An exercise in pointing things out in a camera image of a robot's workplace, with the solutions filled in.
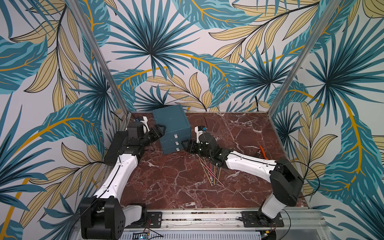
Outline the teal drawer cabinet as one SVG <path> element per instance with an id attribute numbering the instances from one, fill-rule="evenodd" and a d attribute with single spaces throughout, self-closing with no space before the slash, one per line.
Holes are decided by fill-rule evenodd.
<path id="1" fill-rule="evenodd" d="M 160 138 L 164 155 L 180 152 L 184 149 L 182 141 L 191 139 L 191 125 L 181 105 L 153 110 L 157 125 L 166 126 L 165 134 Z"/>

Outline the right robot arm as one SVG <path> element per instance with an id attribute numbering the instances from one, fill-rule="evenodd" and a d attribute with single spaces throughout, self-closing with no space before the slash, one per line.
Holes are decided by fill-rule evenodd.
<path id="1" fill-rule="evenodd" d="M 263 160 L 221 148 L 209 133 L 203 133 L 197 140 L 182 141 L 182 145 L 186 152 L 208 158 L 216 167 L 245 172 L 271 184 L 272 193 L 256 216 L 260 224 L 273 223 L 285 207 L 296 206 L 304 179 L 290 161 Z"/>

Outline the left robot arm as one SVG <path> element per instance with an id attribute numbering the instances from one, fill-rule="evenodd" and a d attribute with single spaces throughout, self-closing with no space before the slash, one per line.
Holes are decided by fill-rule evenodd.
<path id="1" fill-rule="evenodd" d="M 104 162 L 112 171 L 99 190 L 80 204 L 83 239 L 118 240 L 124 229 L 144 217 L 142 205 L 121 206 L 125 186 L 145 153 L 146 147 L 166 133 L 166 126 L 148 127 L 146 118 L 131 122 L 115 133 Z"/>

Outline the red pencil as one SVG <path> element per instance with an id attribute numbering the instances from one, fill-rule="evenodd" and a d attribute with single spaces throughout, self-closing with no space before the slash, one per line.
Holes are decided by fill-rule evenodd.
<path id="1" fill-rule="evenodd" d="M 211 183 L 213 186 L 221 186 L 224 187 L 222 182 L 220 181 L 220 175 L 221 175 L 221 168 L 215 166 L 214 164 L 210 163 L 209 169 L 211 171 Z"/>

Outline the small circuit board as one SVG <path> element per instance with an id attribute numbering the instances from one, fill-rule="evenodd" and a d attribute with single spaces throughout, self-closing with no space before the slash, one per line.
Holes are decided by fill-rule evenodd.
<path id="1" fill-rule="evenodd" d="M 148 240 L 149 237 L 150 237 L 150 234 L 146 232 L 132 234 L 132 240 Z"/>

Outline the orange handled tool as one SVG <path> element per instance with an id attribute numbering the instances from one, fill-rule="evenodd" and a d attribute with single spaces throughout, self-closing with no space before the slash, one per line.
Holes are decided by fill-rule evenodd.
<path id="1" fill-rule="evenodd" d="M 266 156 L 266 153 L 265 153 L 265 151 L 264 151 L 264 148 L 263 148 L 262 146 L 260 146 L 260 152 L 261 152 L 263 158 L 264 158 L 265 160 L 268 160 L 268 158 L 267 158 L 267 156 Z"/>

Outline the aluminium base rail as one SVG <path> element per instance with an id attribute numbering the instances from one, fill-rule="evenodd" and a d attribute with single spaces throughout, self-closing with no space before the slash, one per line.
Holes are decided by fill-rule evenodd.
<path id="1" fill-rule="evenodd" d="M 162 226 L 125 229 L 122 240 L 146 232 L 149 240 L 331 240 L 329 226 L 316 209 L 286 208 L 281 212 L 284 227 L 245 228 L 239 221 L 246 209 L 154 210 L 162 212 Z"/>

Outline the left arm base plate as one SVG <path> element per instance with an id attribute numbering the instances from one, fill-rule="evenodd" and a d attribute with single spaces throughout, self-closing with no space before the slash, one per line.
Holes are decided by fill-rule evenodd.
<path id="1" fill-rule="evenodd" d="M 162 226 L 163 213 L 162 212 L 147 212 L 142 214 L 142 218 L 129 225 L 131 228 L 144 228 L 159 229 Z"/>

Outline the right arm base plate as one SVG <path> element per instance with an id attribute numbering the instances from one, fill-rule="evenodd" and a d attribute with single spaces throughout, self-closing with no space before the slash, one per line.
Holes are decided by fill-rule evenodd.
<path id="1" fill-rule="evenodd" d="M 280 228 L 284 227 L 284 221 L 280 213 L 270 219 L 261 211 L 243 211 L 238 218 L 244 224 L 245 228 Z"/>

